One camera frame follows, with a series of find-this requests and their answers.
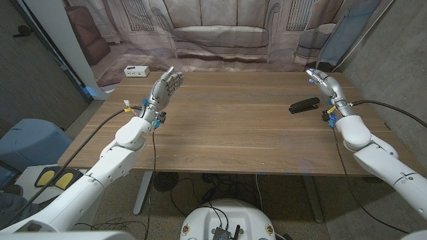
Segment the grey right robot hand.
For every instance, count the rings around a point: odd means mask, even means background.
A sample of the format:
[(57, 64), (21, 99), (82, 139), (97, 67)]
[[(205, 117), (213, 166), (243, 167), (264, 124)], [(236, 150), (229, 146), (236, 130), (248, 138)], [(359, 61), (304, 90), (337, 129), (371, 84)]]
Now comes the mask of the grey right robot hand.
[(344, 117), (355, 115), (347, 102), (347, 98), (340, 84), (334, 77), (317, 69), (306, 69), (306, 73), (318, 86), (318, 89), (331, 100), (332, 105), (335, 106)]

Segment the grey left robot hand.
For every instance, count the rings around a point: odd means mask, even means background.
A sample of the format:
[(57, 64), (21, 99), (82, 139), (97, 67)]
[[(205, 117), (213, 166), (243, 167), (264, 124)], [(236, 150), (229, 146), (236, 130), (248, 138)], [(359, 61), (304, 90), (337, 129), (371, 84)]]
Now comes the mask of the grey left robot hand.
[(139, 117), (153, 123), (161, 111), (166, 108), (170, 97), (182, 85), (183, 80), (183, 73), (173, 73), (173, 67), (170, 67), (153, 85), (147, 103), (139, 113)]

